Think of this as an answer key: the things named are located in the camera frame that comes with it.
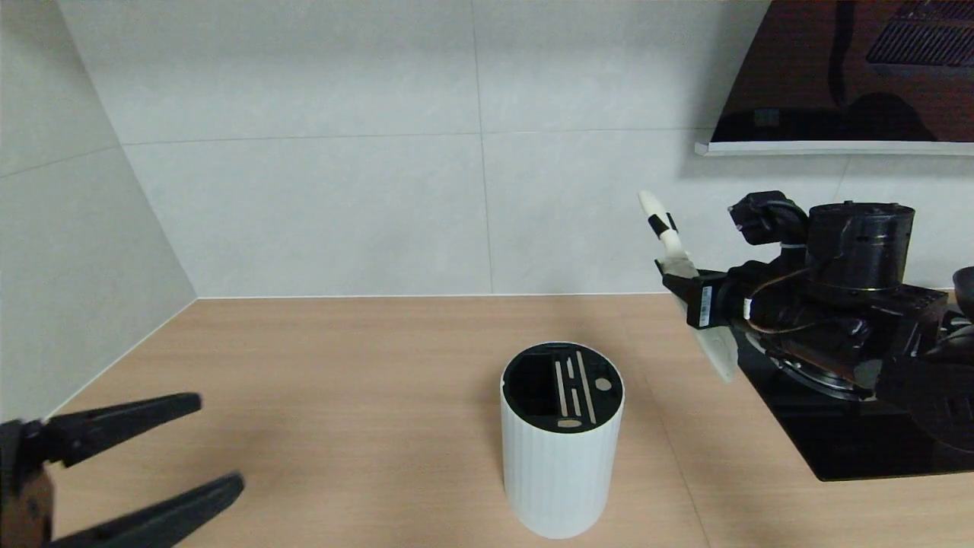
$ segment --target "wooden countertop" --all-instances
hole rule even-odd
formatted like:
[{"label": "wooden countertop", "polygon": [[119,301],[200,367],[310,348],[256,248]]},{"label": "wooden countertop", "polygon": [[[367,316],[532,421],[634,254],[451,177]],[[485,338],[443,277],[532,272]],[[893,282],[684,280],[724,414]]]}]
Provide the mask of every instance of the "wooden countertop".
[{"label": "wooden countertop", "polygon": [[[501,371],[555,339],[628,390],[606,511],[564,541],[520,525],[501,472]],[[55,471],[56,535],[239,469],[181,546],[974,545],[974,477],[818,482],[669,295],[202,300],[65,411],[180,391],[204,409]]]}]

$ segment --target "white tool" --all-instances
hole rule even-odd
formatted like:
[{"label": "white tool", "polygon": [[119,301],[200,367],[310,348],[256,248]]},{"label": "white tool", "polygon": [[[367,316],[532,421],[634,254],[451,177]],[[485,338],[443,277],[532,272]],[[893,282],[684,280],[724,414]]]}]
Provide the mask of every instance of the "white tool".
[{"label": "white tool", "polygon": [[[679,233],[673,227],[672,215],[649,191],[643,190],[639,193],[639,203],[642,204],[643,211],[650,220],[650,225],[657,231],[656,236],[663,245],[665,255],[656,260],[663,274],[681,278],[699,276],[699,271],[693,266],[690,257],[683,248]],[[684,317],[686,317],[687,303],[680,297],[674,296],[684,313]],[[709,306],[709,299],[704,304]],[[734,372],[737,371],[737,341],[734,339],[731,329],[723,326],[706,330],[690,329],[714,371],[724,382],[731,382],[734,378]]]}]

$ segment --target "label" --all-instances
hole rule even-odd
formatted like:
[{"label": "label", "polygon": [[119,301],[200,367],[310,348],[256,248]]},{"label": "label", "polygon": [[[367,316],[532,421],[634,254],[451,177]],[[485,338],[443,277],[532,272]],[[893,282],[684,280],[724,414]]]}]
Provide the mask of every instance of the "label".
[{"label": "label", "polygon": [[700,321],[699,327],[705,328],[710,325],[710,301],[714,293],[713,286],[703,286],[700,292]]}]

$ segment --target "black lid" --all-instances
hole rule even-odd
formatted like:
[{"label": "black lid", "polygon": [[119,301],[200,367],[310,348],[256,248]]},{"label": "black lid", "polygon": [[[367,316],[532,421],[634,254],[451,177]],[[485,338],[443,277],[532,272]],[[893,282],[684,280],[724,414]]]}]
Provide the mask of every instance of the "black lid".
[{"label": "black lid", "polygon": [[504,371],[504,398],[525,422],[577,434],[598,428],[622,405],[622,379],[609,360],[572,342],[546,342],[514,357]]}]

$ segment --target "vent grille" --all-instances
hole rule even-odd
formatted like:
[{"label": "vent grille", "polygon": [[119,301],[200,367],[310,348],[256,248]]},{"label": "vent grille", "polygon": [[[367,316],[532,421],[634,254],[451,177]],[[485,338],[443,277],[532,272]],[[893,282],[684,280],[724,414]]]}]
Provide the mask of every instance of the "vent grille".
[{"label": "vent grille", "polygon": [[904,2],[896,12],[899,20],[966,20],[974,21],[974,2]]},{"label": "vent grille", "polygon": [[974,2],[904,2],[866,61],[974,68]]}]

